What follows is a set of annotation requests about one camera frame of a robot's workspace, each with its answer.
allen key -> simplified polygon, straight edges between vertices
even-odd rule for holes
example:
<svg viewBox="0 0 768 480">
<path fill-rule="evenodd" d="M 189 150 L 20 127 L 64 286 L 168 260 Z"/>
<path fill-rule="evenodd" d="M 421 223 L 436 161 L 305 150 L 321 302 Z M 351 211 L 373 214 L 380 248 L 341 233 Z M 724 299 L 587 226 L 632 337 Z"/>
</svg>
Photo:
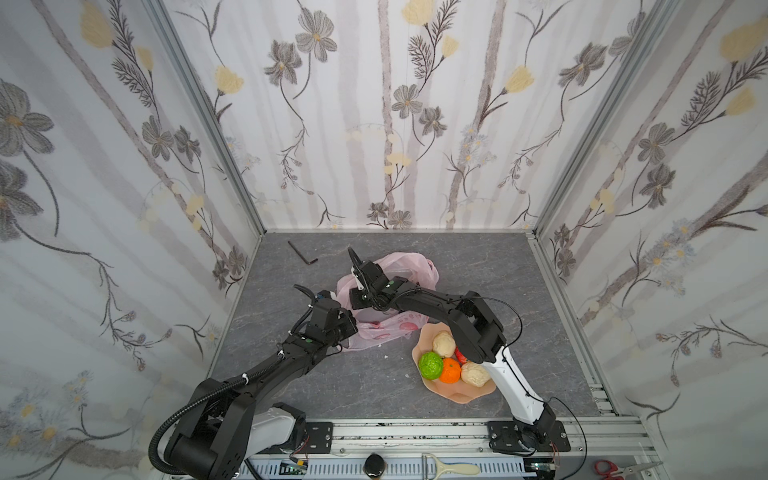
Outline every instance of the allen key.
<svg viewBox="0 0 768 480">
<path fill-rule="evenodd" d="M 304 255 L 302 255 L 302 254 L 301 254 L 301 252 L 299 252 L 299 249 L 298 249 L 298 248 L 296 248 L 296 245 L 294 245 L 293 243 L 291 243 L 291 241 L 290 241 L 290 240 L 288 240 L 288 244 L 290 245 L 290 247 L 291 247 L 291 248 L 293 248 L 293 251 L 294 251 L 294 252 L 296 252 L 296 255 L 298 255 L 299 257 L 301 257 L 301 260 L 304 260 L 304 263 L 306 263 L 307 265 L 312 265 L 313 263 L 315 263 L 315 262 L 318 260 L 318 259 L 316 258 L 315 260 L 312 260 L 311 262 L 310 262 L 310 261 L 308 261 L 308 260 L 307 260 L 307 259 L 304 257 Z"/>
</svg>

green fruit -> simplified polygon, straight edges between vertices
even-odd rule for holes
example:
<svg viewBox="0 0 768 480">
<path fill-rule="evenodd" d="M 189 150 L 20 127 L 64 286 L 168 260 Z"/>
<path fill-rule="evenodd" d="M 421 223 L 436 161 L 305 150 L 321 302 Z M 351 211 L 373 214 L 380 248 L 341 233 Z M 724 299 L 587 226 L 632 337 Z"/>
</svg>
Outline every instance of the green fruit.
<svg viewBox="0 0 768 480">
<path fill-rule="evenodd" d="M 442 374 L 442 357 L 434 352 L 427 352 L 419 359 L 419 371 L 425 379 L 434 380 Z"/>
</svg>

black knob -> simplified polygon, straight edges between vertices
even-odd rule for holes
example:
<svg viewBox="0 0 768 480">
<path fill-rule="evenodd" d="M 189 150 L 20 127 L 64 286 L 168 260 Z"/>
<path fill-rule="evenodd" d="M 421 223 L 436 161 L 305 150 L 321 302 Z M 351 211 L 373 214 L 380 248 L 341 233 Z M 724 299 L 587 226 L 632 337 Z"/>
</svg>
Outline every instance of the black knob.
<svg viewBox="0 0 768 480">
<path fill-rule="evenodd" d="M 366 459 L 365 465 L 362 466 L 362 470 L 365 474 L 374 479 L 381 478 L 385 468 L 386 462 L 384 462 L 384 458 L 376 453 L 372 453 Z"/>
</svg>

fruit bowl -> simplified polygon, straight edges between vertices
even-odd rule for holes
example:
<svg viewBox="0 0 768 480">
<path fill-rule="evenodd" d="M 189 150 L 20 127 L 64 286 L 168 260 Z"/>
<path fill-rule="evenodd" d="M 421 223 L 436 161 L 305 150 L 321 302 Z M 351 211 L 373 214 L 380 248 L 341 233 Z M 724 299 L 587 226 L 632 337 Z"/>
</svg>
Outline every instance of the fruit bowl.
<svg viewBox="0 0 768 480">
<path fill-rule="evenodd" d="M 419 378 L 424 382 L 424 386 L 441 397 L 446 397 L 456 403 L 469 403 L 472 400 L 488 395 L 496 390 L 496 384 L 493 380 L 487 381 L 482 387 L 476 387 L 459 380 L 456 383 L 443 383 L 440 380 L 427 380 L 419 372 L 419 359 L 427 352 L 432 351 L 432 341 L 438 333 L 442 331 L 451 332 L 451 329 L 444 323 L 427 323 L 422 327 L 422 333 L 419 337 L 419 343 L 413 347 L 411 355 L 416 364 L 416 372 Z"/>
</svg>

scissors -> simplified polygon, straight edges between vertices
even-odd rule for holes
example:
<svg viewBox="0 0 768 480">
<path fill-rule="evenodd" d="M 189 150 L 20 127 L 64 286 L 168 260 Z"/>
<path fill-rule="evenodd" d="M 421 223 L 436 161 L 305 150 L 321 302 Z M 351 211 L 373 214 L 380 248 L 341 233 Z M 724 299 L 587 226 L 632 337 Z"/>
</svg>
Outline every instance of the scissors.
<svg viewBox="0 0 768 480">
<path fill-rule="evenodd" d="M 661 465 L 663 462 L 640 463 L 629 467 L 618 467 L 610 460 L 597 460 L 594 463 L 594 471 L 604 480 L 624 480 L 624 477 L 633 473 L 644 472 Z"/>
</svg>

